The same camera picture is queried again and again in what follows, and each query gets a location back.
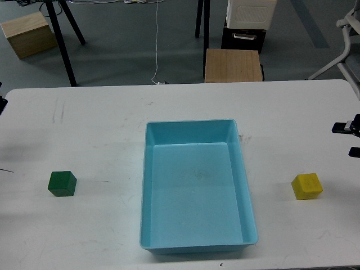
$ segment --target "white chair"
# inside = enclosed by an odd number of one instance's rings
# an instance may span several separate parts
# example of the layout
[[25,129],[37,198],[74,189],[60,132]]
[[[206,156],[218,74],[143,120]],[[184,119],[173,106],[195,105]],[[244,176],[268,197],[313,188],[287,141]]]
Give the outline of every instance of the white chair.
[[359,20],[360,0],[356,0],[355,7],[342,20],[339,20],[336,23],[336,26],[343,31],[345,42],[344,52],[322,69],[311,75],[308,80],[318,77],[329,68],[337,65],[360,100],[360,43],[351,43],[350,41],[351,35],[360,34]]

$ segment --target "chair frame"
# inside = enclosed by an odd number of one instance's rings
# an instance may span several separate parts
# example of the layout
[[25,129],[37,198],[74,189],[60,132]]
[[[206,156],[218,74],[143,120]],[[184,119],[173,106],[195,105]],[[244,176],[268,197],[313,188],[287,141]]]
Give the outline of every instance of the chair frame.
[[353,28],[358,34],[360,34],[360,22],[355,19],[354,15],[354,9],[352,9],[342,20],[338,20],[336,23],[336,26],[341,28],[343,32],[344,37],[344,43],[345,48],[344,51],[340,56],[338,56],[336,59],[332,60],[330,63],[328,63],[326,66],[321,68],[319,71],[315,72],[313,75],[311,75],[308,80],[313,80],[322,73],[324,73],[329,68],[337,65],[345,79],[350,83],[352,88],[354,89],[354,92],[358,99],[360,100],[360,85],[359,81],[355,78],[355,76],[352,74],[351,71],[347,69],[347,65],[345,64],[344,60],[348,57],[350,53],[350,30]]

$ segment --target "light blue plastic tray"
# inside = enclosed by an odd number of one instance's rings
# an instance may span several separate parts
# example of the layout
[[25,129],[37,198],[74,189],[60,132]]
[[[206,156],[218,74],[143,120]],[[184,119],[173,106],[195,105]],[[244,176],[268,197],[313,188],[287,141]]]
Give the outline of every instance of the light blue plastic tray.
[[235,251],[257,240],[236,122],[148,123],[141,246],[158,254]]

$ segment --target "wooden block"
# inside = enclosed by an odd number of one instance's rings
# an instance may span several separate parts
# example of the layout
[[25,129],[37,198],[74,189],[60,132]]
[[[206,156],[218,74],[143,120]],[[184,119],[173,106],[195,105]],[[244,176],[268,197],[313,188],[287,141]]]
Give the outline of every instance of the wooden block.
[[297,200],[314,199],[322,192],[316,173],[298,174],[291,185]]
[[77,179],[71,171],[52,172],[47,189],[56,197],[74,196]]
[[19,59],[57,46],[41,12],[3,22],[1,28]]
[[258,51],[208,49],[205,83],[261,82]]

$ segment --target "yellow cube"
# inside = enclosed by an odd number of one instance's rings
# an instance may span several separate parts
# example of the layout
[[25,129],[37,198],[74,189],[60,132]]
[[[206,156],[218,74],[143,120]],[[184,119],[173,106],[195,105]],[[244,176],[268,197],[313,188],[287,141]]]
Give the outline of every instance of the yellow cube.
[[316,173],[298,174],[291,185],[297,200],[314,199],[322,192]]

